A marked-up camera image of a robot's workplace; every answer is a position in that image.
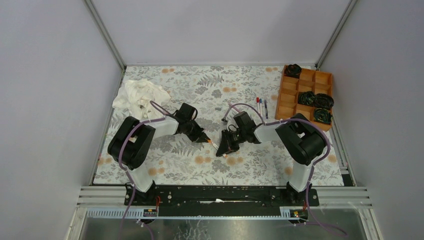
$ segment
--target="pen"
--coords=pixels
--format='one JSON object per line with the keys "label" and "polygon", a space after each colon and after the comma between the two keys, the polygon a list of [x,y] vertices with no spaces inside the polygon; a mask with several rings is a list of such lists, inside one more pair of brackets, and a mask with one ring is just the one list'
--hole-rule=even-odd
{"label": "pen", "polygon": [[262,98],[259,99],[259,110],[260,110],[259,111],[260,115],[263,116],[263,114],[262,114]]}
{"label": "pen", "polygon": [[265,104],[265,116],[266,116],[266,119],[268,119],[268,107],[267,107],[267,100],[265,99],[265,101],[263,101],[263,103]]}
{"label": "pen", "polygon": [[261,115],[261,110],[259,110],[259,97],[256,98],[256,103],[257,103],[257,112],[259,113],[259,115]]}

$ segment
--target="metal floor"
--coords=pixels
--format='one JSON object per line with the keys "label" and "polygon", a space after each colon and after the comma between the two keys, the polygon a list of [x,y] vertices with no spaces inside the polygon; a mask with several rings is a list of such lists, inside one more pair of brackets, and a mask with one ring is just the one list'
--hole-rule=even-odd
{"label": "metal floor", "polygon": [[[352,240],[367,239],[360,215],[356,209],[313,210],[316,217],[327,224],[343,228]],[[82,240],[117,239],[120,219],[87,217],[82,229]],[[294,227],[287,220],[187,220],[157,219],[150,223],[156,240],[281,240],[315,239],[338,240],[319,226]],[[122,240],[150,240],[146,227],[134,219],[126,219]]]}

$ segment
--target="wooden compartment organizer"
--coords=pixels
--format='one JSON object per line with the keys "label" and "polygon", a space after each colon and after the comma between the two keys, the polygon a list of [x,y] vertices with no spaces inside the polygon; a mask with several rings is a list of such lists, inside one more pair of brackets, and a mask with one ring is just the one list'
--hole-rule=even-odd
{"label": "wooden compartment organizer", "polygon": [[300,77],[297,79],[284,75],[286,68],[287,65],[282,71],[275,119],[289,119],[294,114],[301,113],[323,131],[330,130],[332,124],[314,121],[316,107],[298,104],[298,96],[299,93],[312,91],[315,94],[327,94],[333,97],[333,74],[302,68]]}

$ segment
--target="floral tablecloth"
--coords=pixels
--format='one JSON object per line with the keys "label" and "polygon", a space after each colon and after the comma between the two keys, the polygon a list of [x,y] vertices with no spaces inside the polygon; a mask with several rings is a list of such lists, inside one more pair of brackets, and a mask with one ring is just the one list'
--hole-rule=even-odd
{"label": "floral tablecloth", "polygon": [[[228,102],[256,106],[256,97],[266,99],[267,122],[274,120],[283,67],[274,66],[129,66],[123,81],[147,79],[168,91],[171,101],[164,106],[171,113],[187,103],[198,109],[197,123],[217,144],[221,119]],[[253,111],[241,106],[255,122]],[[115,109],[97,163],[94,184],[128,182],[113,158],[108,145],[127,110]],[[172,185],[286,185],[292,174],[293,160],[281,141],[261,144],[243,143],[240,151],[227,158],[216,157],[216,149],[208,143],[193,143],[183,134],[154,139],[143,164],[156,184]],[[342,186],[343,180],[334,150],[318,163],[312,178],[315,186]]]}

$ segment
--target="black bracket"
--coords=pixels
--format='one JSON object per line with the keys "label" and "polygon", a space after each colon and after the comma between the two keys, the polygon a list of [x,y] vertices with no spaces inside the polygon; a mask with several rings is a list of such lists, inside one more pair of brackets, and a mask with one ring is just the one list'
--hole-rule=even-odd
{"label": "black bracket", "polygon": [[[125,185],[127,206],[133,194],[133,187]],[[160,217],[248,217],[279,216],[280,207],[299,207],[291,210],[290,216],[307,219],[308,213],[303,199],[291,200],[292,190],[275,186],[205,186],[205,185],[155,185],[147,192],[136,190],[132,206],[155,206],[160,199]],[[309,205],[320,205],[317,191],[310,189]]]}

